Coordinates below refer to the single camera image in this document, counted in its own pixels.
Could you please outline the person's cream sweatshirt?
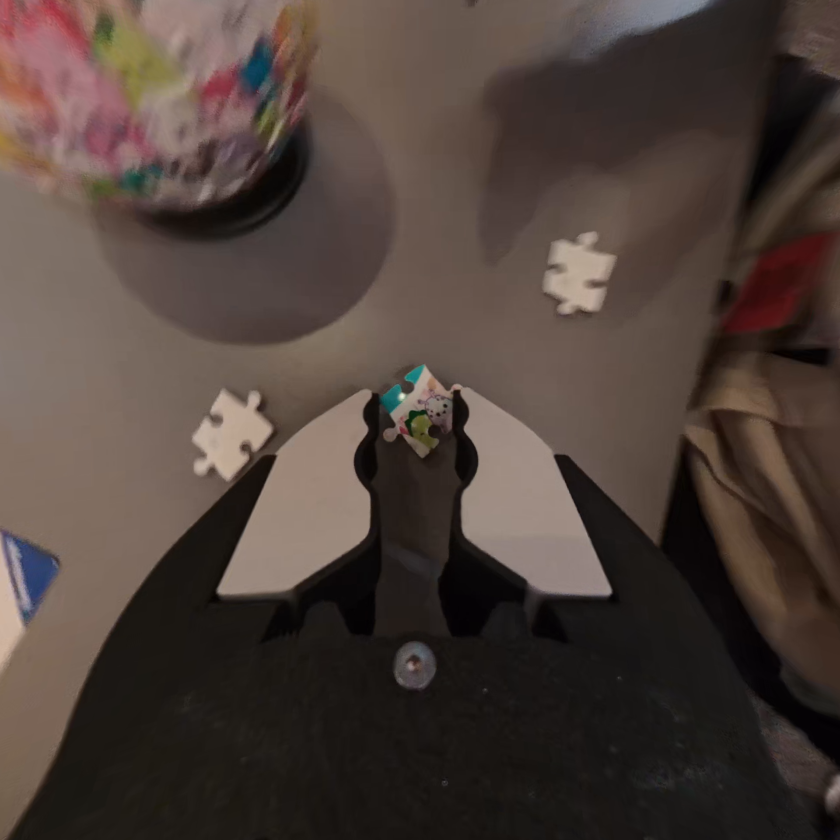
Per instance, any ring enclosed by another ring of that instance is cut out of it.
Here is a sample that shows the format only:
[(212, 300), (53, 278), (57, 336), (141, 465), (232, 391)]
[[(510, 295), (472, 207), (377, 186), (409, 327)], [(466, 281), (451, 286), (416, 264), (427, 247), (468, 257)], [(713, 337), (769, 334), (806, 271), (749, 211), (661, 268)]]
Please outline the person's cream sweatshirt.
[(721, 561), (785, 685), (838, 718), (838, 367), (729, 351), (684, 436)]

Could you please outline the colourful puzzle ball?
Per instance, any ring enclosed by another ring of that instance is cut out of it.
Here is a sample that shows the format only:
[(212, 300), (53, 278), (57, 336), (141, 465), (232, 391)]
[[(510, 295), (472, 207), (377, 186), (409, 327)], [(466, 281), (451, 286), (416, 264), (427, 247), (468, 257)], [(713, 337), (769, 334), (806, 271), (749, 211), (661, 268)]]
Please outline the colourful puzzle ball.
[(2, 172), (190, 212), (242, 193), (306, 112), (314, 2), (2, 1)]

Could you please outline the teal green puzzle piece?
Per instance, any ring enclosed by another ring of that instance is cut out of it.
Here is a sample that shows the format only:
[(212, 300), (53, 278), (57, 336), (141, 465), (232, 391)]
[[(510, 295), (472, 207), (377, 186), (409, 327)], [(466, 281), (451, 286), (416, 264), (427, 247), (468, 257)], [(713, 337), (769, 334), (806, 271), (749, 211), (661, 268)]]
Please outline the teal green puzzle piece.
[(403, 440), (421, 459), (430, 455), (439, 438), (450, 434), (454, 424), (454, 394), (427, 367), (420, 364), (405, 373), (380, 396), (380, 405), (392, 425), (382, 437), (386, 443)]

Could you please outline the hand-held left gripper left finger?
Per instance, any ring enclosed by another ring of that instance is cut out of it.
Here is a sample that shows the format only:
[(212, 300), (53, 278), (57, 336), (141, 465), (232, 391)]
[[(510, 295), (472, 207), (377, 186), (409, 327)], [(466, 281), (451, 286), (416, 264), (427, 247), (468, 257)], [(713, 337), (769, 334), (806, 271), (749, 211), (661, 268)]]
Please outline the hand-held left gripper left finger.
[(289, 597), (362, 543), (371, 494), (355, 466), (369, 432), (362, 389), (311, 420), (276, 452), (217, 585), (219, 599)]

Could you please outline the small puzzle piece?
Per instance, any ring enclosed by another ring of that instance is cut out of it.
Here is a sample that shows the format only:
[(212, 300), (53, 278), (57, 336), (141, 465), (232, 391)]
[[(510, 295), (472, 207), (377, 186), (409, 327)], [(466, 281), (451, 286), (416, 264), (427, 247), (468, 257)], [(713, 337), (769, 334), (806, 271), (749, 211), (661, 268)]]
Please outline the small puzzle piece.
[(214, 471), (226, 482), (234, 480), (276, 432), (275, 425), (261, 412), (263, 397), (250, 391), (241, 400), (228, 389), (217, 394), (211, 408), (192, 436), (200, 455), (193, 472), (204, 477)]
[(617, 257), (599, 250), (598, 240), (599, 234), (592, 231), (551, 243), (542, 293), (554, 299), (557, 315), (591, 315), (602, 310)]

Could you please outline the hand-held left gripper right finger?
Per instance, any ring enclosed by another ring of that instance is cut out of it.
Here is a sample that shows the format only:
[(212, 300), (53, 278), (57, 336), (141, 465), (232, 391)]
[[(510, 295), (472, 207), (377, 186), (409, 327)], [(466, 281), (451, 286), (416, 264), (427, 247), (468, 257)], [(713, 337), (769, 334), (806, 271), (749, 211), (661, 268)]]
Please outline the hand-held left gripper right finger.
[(609, 599), (603, 570), (554, 452), (469, 387), (457, 392), (461, 487), (449, 587), (476, 599)]

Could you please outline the red flat object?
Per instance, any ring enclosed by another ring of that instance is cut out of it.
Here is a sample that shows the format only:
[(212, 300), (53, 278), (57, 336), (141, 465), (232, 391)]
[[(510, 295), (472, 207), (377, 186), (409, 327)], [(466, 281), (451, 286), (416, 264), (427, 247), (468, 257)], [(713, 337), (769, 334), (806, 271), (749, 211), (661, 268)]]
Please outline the red flat object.
[(723, 316), (721, 333), (738, 337), (791, 326), (837, 241), (838, 233), (810, 234), (762, 252)]

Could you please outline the puzzle leaflet with circles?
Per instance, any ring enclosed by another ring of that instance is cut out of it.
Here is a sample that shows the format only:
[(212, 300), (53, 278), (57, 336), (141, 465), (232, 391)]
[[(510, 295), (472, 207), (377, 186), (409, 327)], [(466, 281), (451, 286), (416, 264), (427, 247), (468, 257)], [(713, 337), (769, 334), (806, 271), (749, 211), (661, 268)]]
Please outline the puzzle leaflet with circles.
[(56, 556), (1, 530), (1, 670), (5, 670), (59, 572)]

